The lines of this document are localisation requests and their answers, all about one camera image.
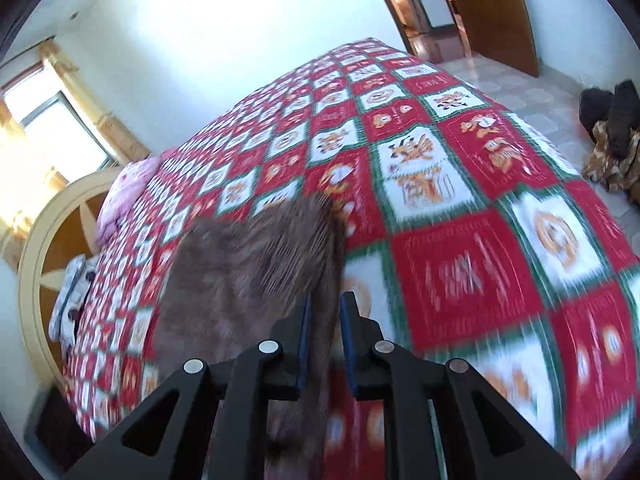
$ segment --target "tiled floor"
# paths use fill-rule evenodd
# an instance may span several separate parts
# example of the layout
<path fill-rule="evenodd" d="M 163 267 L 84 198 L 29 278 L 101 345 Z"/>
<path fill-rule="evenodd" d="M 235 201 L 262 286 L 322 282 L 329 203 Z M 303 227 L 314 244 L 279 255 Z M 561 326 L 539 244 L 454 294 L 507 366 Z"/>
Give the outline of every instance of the tiled floor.
<path fill-rule="evenodd" d="M 549 76 L 534 78 L 483 56 L 441 63 L 440 67 L 516 112 L 582 170 L 593 143 L 578 120 L 575 91 L 562 88 Z M 630 205 L 625 193 L 607 193 L 596 184 L 592 187 L 640 256 L 640 208 Z"/>

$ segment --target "window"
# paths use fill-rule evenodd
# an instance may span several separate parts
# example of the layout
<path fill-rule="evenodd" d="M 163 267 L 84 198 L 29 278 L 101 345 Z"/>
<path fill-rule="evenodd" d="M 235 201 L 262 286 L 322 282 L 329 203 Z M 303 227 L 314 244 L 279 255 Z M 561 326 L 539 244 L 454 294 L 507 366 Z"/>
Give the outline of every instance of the window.
<path fill-rule="evenodd" d="M 50 155 L 69 182 L 114 164 L 61 92 L 56 76 L 44 68 L 12 85 L 4 100 L 28 139 Z"/>

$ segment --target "curtain rod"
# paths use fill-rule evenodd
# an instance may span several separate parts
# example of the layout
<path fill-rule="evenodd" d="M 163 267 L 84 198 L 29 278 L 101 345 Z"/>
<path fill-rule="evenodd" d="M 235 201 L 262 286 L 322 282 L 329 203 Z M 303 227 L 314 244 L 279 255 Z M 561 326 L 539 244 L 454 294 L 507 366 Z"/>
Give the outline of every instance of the curtain rod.
<path fill-rule="evenodd" d="M 38 43 L 36 43 L 34 45 L 31 45 L 29 48 L 25 48 L 22 52 L 19 52 L 18 54 L 13 56 L 11 59 L 8 59 L 7 61 L 3 61 L 2 63 L 0 63 L 0 68 L 4 68 L 9 63 L 11 63 L 14 59 L 18 59 L 22 54 L 26 54 L 28 51 L 33 50 L 34 48 L 36 48 L 40 44 L 43 44 L 45 41 L 53 40 L 55 37 L 56 37 L 56 35 L 54 34 L 53 36 L 49 36 L 48 38 L 45 38 L 44 40 L 39 41 Z"/>

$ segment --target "bed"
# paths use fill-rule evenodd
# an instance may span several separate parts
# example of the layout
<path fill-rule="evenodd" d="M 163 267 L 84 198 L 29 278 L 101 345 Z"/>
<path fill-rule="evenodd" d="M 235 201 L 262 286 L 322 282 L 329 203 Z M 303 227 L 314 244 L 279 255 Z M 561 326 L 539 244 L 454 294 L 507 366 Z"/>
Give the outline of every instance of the bed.
<path fill-rule="evenodd" d="M 385 338 L 468 359 L 583 478 L 610 470 L 634 436 L 637 258 L 545 137 L 374 39 L 293 70 L 185 142 L 102 249 L 62 368 L 94 440 L 158 384 L 156 306 L 194 218 L 241 221 L 316 190 L 346 225 L 344 290 Z M 336 372 L 325 479 L 382 478 L 383 460 L 381 405 L 353 402 Z"/>

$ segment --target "round headboard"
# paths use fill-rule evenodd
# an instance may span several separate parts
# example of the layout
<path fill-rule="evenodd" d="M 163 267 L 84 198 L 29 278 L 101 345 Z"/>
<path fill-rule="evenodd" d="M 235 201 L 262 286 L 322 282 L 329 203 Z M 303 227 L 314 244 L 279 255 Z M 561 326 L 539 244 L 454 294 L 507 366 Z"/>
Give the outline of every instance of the round headboard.
<path fill-rule="evenodd" d="M 42 210 L 24 245 L 18 266 L 18 314 L 24 345 L 44 384 L 63 384 L 60 345 L 49 340 L 45 327 L 66 264 L 78 254 L 99 252 L 95 219 L 120 170 L 98 171 L 65 187 Z"/>

